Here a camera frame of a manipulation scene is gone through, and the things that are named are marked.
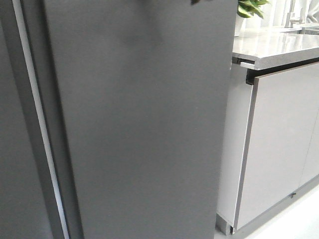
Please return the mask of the dark gripper tip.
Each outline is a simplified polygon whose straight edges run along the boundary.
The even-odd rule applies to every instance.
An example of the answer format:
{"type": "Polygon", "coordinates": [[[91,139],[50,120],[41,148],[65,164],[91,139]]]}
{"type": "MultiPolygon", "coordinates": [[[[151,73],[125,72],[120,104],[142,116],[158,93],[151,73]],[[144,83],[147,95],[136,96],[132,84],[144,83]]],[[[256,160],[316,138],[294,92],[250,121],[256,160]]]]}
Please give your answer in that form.
{"type": "Polygon", "coordinates": [[[197,3],[199,3],[201,0],[191,0],[190,4],[191,5],[195,5],[197,3]]]}

